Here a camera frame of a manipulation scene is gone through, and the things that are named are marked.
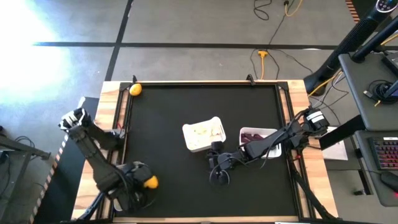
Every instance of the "keyboard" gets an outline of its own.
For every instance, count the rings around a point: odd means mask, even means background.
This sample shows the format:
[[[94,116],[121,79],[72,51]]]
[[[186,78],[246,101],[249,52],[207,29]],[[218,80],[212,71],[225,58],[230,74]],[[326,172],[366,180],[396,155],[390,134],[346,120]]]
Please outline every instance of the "keyboard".
[[[398,137],[369,138],[379,170],[398,170]]]

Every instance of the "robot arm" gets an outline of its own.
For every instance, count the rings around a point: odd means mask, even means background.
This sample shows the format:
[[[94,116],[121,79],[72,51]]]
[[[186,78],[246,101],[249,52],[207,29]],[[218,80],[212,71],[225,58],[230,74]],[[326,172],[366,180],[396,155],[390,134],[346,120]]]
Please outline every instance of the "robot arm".
[[[134,211],[146,205],[147,188],[154,189],[158,184],[149,167],[141,162],[120,166],[110,164],[94,142],[96,140],[102,149],[118,150],[123,146],[123,139],[118,134],[104,132],[97,127],[83,108],[75,109],[63,116],[59,127],[76,142],[93,168],[93,178],[100,194],[86,215],[92,215],[91,211],[96,208],[99,198],[104,196],[113,200],[116,210]]]
[[[302,124],[299,123],[299,119],[301,117],[303,117],[304,120]],[[225,176],[228,176],[229,180],[227,170],[232,169],[235,165],[246,165],[252,161],[260,159],[262,156],[266,155],[270,149],[282,143],[285,148],[288,166],[292,177],[301,186],[305,195],[322,218],[335,219],[333,215],[327,212],[326,208],[319,202],[310,190],[310,187],[305,183],[300,173],[297,171],[290,153],[292,149],[302,151],[308,145],[309,136],[325,134],[328,126],[329,122],[323,116],[322,112],[318,109],[309,107],[299,112],[287,126],[279,129],[264,139],[251,141],[239,146],[236,152],[225,152],[220,154],[222,142],[214,142],[211,150],[213,153],[210,153],[209,158],[210,168],[212,169],[211,174],[216,175],[221,184],[225,184]]]

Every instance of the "white paper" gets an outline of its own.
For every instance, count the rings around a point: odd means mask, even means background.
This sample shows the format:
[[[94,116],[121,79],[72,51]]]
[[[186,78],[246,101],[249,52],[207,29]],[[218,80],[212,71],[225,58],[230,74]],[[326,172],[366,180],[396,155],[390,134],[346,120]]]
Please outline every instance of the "white paper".
[[[335,127],[328,127],[328,133],[336,129]],[[344,145],[344,141],[340,141],[329,148],[322,151],[324,159],[334,159],[347,161],[347,152]]]

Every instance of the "black floor stripe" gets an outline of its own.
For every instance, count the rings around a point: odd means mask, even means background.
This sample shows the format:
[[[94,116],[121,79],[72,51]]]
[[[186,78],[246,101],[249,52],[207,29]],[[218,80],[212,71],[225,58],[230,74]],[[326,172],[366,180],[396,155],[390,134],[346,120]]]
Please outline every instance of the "black floor stripe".
[[[109,43],[109,42],[36,42],[43,47],[137,47],[137,48],[204,48],[204,49],[285,49],[285,50],[335,50],[337,45],[297,45],[297,44],[199,44],[199,43]],[[398,46],[385,46],[387,50],[398,50]]]
[[[120,43],[123,40],[124,31],[126,30],[127,22],[129,20],[129,13],[131,10],[133,0],[128,0],[126,8],[124,10],[122,23],[119,28],[118,37],[116,38],[116,45],[113,49],[111,60],[109,61],[108,70],[106,71],[105,81],[111,81],[113,76],[114,66],[116,65],[116,60],[118,59]]]

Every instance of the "wooden table frame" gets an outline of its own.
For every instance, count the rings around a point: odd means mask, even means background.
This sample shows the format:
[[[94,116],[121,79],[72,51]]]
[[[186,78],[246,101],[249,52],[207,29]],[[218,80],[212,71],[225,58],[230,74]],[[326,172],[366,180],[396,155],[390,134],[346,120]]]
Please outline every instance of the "wooden table frame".
[[[248,83],[249,81],[177,81],[179,83]],[[288,93],[280,88],[280,97],[283,106],[283,112],[285,117],[285,122],[290,121],[291,114],[289,114],[288,102],[291,100],[292,110],[294,114],[299,111],[304,110],[308,107],[308,98],[305,92],[304,82],[302,80],[259,80],[258,83],[274,83],[274,82],[286,82],[288,84]],[[141,82],[141,83],[176,83],[176,81],[170,82]],[[98,110],[95,118],[95,123],[102,129],[112,129],[114,126],[114,117],[116,103],[119,96],[119,88],[121,82],[104,82],[101,96],[99,99]],[[121,108],[119,110],[118,123],[123,124],[124,115],[127,105],[127,94],[128,91],[124,93],[121,103]],[[312,145],[317,145],[317,141],[311,139],[310,143]],[[118,152],[114,152],[111,156],[111,161],[116,162],[118,158]],[[333,194],[331,192],[330,183],[328,179],[328,174],[326,172],[325,163],[323,161],[322,152],[318,149],[307,147],[303,151],[303,158],[305,161],[305,168],[307,170],[308,181],[310,188],[313,193],[317,196],[319,201],[325,206],[325,208],[335,217],[337,217],[337,209],[335,206]],[[296,168],[300,171],[300,166],[296,161]],[[89,163],[85,161],[83,167],[83,173],[80,181],[80,186],[75,202],[75,207],[73,210],[72,218],[77,218],[85,209],[90,206],[90,203],[98,194],[98,189],[95,187],[95,182],[93,180],[93,170]],[[309,217],[310,210],[308,209],[307,199],[305,198],[304,192],[298,186],[300,201],[303,210],[303,216]],[[106,200],[102,210],[102,214],[97,214],[97,218],[106,218],[108,216],[110,202]],[[298,217],[296,216],[283,216],[283,217],[200,217],[200,218],[134,218],[134,217],[115,217],[113,222],[115,223],[145,223],[145,222],[296,222]]]

